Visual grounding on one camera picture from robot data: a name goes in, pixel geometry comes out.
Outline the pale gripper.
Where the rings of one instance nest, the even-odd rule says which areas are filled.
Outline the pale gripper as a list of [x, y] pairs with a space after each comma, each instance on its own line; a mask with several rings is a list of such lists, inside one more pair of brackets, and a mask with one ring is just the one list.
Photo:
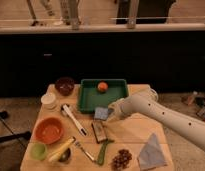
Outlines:
[[108, 117], [107, 121], [108, 122], [114, 122], [119, 119], [119, 106], [117, 104], [110, 104], [108, 106]]

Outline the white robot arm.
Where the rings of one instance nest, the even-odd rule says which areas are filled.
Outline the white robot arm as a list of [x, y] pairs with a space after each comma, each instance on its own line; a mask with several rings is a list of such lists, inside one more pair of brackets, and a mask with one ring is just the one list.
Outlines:
[[108, 105], [108, 122], [123, 120], [141, 113], [172, 129], [186, 140], [205, 151], [205, 122], [169, 109], [158, 103], [158, 94], [147, 88]]

